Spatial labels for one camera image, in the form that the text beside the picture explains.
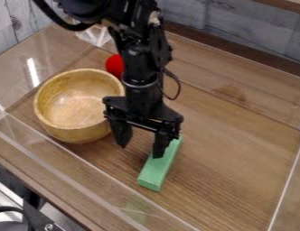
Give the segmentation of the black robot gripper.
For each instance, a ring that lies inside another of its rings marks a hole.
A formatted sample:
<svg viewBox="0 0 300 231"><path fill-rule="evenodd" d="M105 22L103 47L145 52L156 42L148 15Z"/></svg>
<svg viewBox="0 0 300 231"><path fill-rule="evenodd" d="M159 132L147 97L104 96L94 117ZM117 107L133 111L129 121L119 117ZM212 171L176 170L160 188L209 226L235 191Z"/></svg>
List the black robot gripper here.
<svg viewBox="0 0 300 231"><path fill-rule="evenodd" d="M125 95L104 97L105 117L111 123L117 144L125 148L132 140L133 128L156 134L153 158L165 155L173 139L181 135L184 117L164 102L164 83L156 79L147 85L124 81Z"/></svg>

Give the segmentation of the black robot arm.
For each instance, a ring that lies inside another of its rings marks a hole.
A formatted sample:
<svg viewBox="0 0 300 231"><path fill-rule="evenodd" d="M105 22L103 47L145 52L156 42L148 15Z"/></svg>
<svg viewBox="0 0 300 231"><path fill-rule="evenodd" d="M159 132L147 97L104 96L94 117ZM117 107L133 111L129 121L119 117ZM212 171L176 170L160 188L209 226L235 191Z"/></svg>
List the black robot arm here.
<svg viewBox="0 0 300 231"><path fill-rule="evenodd" d="M45 0L33 0L46 16L62 28L80 32L97 24L108 27L124 61L123 97L105 97L105 116L120 146L132 140L132 129L156 134L153 157L161 158L173 140L181 136L184 117L164 100L164 78L176 78L168 70L173 48L157 0L54 0L78 22L68 23Z"/></svg>

